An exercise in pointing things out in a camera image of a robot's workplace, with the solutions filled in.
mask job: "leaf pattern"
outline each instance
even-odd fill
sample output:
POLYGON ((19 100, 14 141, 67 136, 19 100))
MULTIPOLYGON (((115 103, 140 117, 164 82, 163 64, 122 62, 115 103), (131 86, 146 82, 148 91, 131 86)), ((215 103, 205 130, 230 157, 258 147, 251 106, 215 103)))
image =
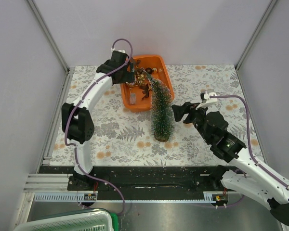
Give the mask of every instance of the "leaf pattern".
MULTIPOLYGON (((91 83, 96 66, 77 66, 71 81, 67 102, 72 103, 91 83)), ((236 94, 243 97, 233 65, 167 65, 175 93, 173 104, 199 102, 200 91, 214 89, 219 95, 236 94)), ((238 99, 223 99, 210 111, 220 111, 229 123, 228 131, 247 144, 246 112, 238 99)), ((132 113, 121 99, 120 85, 114 85, 102 96, 91 113, 95 131, 90 140, 91 155, 97 166, 215 166, 225 165, 210 151, 192 125, 175 123, 174 136, 167 143, 153 137, 150 111, 132 113)), ((254 144, 257 136, 250 121, 254 144)), ((259 145, 253 153, 263 159, 259 145)), ((64 145, 60 125, 51 165, 72 166, 73 149, 64 145)))

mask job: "white plastic basket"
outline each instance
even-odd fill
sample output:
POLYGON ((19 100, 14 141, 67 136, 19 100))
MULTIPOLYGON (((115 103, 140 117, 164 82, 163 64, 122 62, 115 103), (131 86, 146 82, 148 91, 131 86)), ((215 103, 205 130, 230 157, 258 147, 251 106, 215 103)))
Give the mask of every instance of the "white plastic basket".
POLYGON ((14 231, 113 231, 112 220, 106 211, 48 218, 20 224, 14 231))

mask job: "orange plastic tray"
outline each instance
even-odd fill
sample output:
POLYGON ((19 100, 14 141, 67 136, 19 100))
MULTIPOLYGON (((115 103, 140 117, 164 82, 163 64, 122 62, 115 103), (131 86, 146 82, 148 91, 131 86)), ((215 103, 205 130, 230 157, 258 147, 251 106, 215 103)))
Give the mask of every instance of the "orange plastic tray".
MULTIPOLYGON (((169 88, 171 93, 171 100, 173 100, 174 92, 162 57, 156 54, 149 54, 134 56, 133 59, 135 61, 138 59, 141 61, 138 65, 139 68, 143 67, 146 69, 148 67, 155 67, 158 69, 158 72, 156 74, 152 74, 152 76, 154 78, 160 79, 169 88)), ((143 112, 151 109, 152 91, 150 91, 148 98, 144 98, 142 100, 144 96, 142 89, 140 89, 138 86, 129 89, 127 84, 121 84, 121 93, 124 106, 129 108, 132 112, 143 112), (136 104, 130 104, 131 93, 136 94, 136 104)))

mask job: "miniature christmas tree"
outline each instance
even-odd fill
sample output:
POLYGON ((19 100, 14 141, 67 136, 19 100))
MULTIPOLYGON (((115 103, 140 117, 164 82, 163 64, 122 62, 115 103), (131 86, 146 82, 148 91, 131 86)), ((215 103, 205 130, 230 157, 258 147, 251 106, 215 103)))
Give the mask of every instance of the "miniature christmas tree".
POLYGON ((166 142, 174 130, 171 93, 159 79, 155 79, 151 74, 147 74, 146 77, 152 88, 151 126, 154 138, 160 142, 166 142))

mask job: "cable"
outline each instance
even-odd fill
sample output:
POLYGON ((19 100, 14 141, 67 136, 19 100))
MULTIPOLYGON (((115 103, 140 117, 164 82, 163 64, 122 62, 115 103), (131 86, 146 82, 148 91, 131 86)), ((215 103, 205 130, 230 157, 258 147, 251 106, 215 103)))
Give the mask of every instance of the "cable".
POLYGON ((109 185, 112 186, 115 190, 117 190, 117 192, 119 193, 119 195, 120 195, 120 197, 121 197, 121 199, 122 199, 122 201, 123 201, 123 209, 122 209, 122 211, 121 211, 120 213, 118 213, 118 215, 120 216, 120 215, 124 214, 124 211, 125 211, 125 199, 124 199, 124 196, 123 196, 122 192, 121 192, 114 184, 112 184, 111 182, 108 182, 108 181, 106 181, 106 180, 104 180, 104 179, 100 179, 100 178, 93 177, 93 176, 89 175, 87 172, 85 172, 85 170, 83 170, 83 168, 81 167, 81 165, 79 164, 79 161, 78 161, 78 154, 77 154, 77 146, 76 146, 76 144, 75 144, 75 143, 68 143, 68 142, 67 142, 68 129, 69 129, 69 125, 70 125, 70 123, 71 123, 71 120, 72 120, 72 118, 73 118, 73 115, 74 115, 75 111, 77 110, 77 108, 79 107, 79 105, 83 102, 83 100, 85 99, 85 97, 87 96, 87 94, 91 91, 91 89, 92 89, 96 84, 98 84, 99 81, 101 81, 102 79, 106 78, 107 76, 115 73, 116 71, 120 70, 120 69, 123 68, 125 65, 127 65, 128 62, 130 61, 130 59, 131 59, 131 57, 132 57, 132 55, 133 55, 133 47, 132 47, 131 43, 130 43, 127 39, 125 39, 125 38, 119 38, 119 39, 117 39, 117 40, 112 44, 112 50, 114 50, 114 46, 115 46, 115 44, 116 44, 118 41, 125 41, 125 42, 127 42, 127 43, 129 44, 129 46, 130 46, 130 48, 131 48, 131 53, 130 53, 128 59, 125 61, 124 64, 122 64, 121 66, 119 66, 119 67, 116 68, 115 70, 110 71, 109 73, 107 73, 107 74, 103 75, 102 77, 98 78, 94 83, 92 83, 92 84, 88 87, 88 89, 87 89, 87 90, 85 91, 85 93, 83 94, 81 100, 75 105, 75 107, 73 108, 73 110, 71 111, 71 113, 70 113, 70 115, 69 115, 69 117, 68 117, 68 120, 67 120, 67 123, 66 123, 66 132, 65 132, 65 135, 64 135, 64 143, 65 143, 66 146, 74 146, 74 147, 75 147, 75 148, 74 148, 74 154, 75 154, 76 164, 77 164, 78 168, 80 169, 80 171, 81 171, 85 176, 87 176, 87 177, 89 177, 89 178, 91 178, 91 179, 93 179, 93 180, 98 180, 98 181, 100 181, 100 182, 104 182, 104 183, 106 183, 106 184, 109 184, 109 185))
POLYGON ((277 182, 279 182, 280 184, 285 186, 287 189, 289 189, 289 185, 287 185, 282 180, 280 180, 277 176, 275 176, 272 172, 270 172, 268 169, 266 169, 263 165, 259 164, 259 162, 256 160, 256 158, 254 157, 254 155, 252 153, 251 144, 250 144, 250 110, 249 110, 249 107, 247 106, 247 103, 245 102, 245 100, 238 95, 210 96, 210 98, 212 98, 212 99, 238 98, 243 102, 244 107, 245 107, 245 111, 246 111, 247 142, 248 142, 248 149, 249 149, 251 159, 254 161, 254 163, 256 165, 258 165, 269 176, 271 176, 277 182))

